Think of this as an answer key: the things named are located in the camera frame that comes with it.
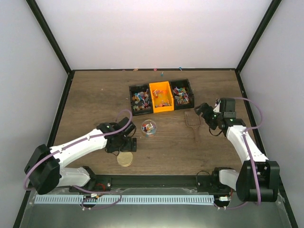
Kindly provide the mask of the brown plastic scoop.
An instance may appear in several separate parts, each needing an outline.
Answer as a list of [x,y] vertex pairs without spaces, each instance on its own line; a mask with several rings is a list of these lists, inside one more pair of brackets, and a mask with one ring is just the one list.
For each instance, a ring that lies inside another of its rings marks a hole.
[[199,128],[201,126],[201,118],[194,111],[185,111],[184,116],[186,125],[193,130],[195,142],[198,143],[200,140]]

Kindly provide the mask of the gold round lid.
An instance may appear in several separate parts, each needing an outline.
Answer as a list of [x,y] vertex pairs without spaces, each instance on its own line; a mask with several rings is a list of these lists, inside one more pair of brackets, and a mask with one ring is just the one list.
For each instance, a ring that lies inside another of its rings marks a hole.
[[122,167],[130,166],[133,162],[133,154],[131,152],[121,152],[117,155],[117,162]]

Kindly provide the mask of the black candy bin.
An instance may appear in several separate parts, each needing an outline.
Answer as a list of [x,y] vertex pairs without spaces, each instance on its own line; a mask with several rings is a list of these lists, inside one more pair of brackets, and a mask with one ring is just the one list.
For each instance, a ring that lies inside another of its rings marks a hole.
[[153,113],[149,84],[129,86],[129,94],[133,116]]
[[174,110],[190,109],[194,107],[194,93],[188,79],[169,81],[173,96]]

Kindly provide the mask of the clear round container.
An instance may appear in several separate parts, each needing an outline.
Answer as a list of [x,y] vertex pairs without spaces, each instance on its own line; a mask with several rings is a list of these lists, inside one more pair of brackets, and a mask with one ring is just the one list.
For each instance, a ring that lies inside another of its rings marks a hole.
[[156,122],[151,119],[143,121],[141,124],[141,131],[145,137],[153,137],[157,131]]

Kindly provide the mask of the orange candy bin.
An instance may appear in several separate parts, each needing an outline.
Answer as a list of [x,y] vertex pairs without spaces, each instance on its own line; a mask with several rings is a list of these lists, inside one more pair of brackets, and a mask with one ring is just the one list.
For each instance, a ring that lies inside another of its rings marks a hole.
[[149,83],[154,113],[174,110],[174,100],[169,81]]

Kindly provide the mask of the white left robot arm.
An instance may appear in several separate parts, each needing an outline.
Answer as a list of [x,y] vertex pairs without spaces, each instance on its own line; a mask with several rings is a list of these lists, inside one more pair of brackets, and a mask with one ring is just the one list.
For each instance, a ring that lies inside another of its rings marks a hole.
[[58,187],[83,188],[87,192],[97,186],[96,174],[88,166],[69,168],[68,165],[81,157],[104,149],[107,153],[135,152],[137,140],[131,134],[135,124],[127,117],[119,122],[101,123],[94,130],[62,145],[38,146],[24,172],[40,195],[50,193]]

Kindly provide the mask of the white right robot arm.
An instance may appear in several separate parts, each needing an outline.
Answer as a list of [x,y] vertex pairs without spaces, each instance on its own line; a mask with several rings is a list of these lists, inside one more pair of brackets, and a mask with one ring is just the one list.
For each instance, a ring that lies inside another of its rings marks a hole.
[[240,172],[221,169],[211,179],[212,188],[223,191],[227,186],[236,191],[242,202],[275,202],[278,196],[280,167],[276,161],[270,161],[257,147],[248,131],[256,127],[247,127],[237,118],[236,100],[221,98],[215,107],[202,103],[194,108],[212,130],[220,129],[236,150],[242,167]]

